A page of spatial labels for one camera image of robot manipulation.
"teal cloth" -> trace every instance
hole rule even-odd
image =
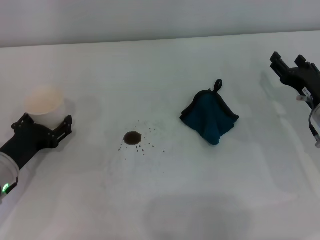
[[[222,80],[219,79],[213,91],[209,89],[199,92],[180,117],[188,127],[196,130],[212,145],[217,145],[221,136],[229,132],[239,119],[218,94],[221,86]]]

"brown spill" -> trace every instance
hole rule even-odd
[[[130,131],[124,135],[123,140],[128,145],[137,145],[141,142],[141,136],[142,135],[136,131]]]

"white wall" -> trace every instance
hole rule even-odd
[[[320,30],[319,0],[0,0],[0,47]]]

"green led light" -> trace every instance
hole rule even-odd
[[[2,188],[2,192],[4,193],[9,187],[9,183],[7,183],[6,185],[4,185],[4,187]]]

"white tabletop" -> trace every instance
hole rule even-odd
[[[0,49],[1,144],[37,85],[62,87],[74,120],[22,169],[0,238],[320,239],[310,109],[270,68],[274,51],[320,66],[320,32]],[[219,78],[240,118],[210,146],[179,116]],[[138,149],[122,142],[133,130]]]

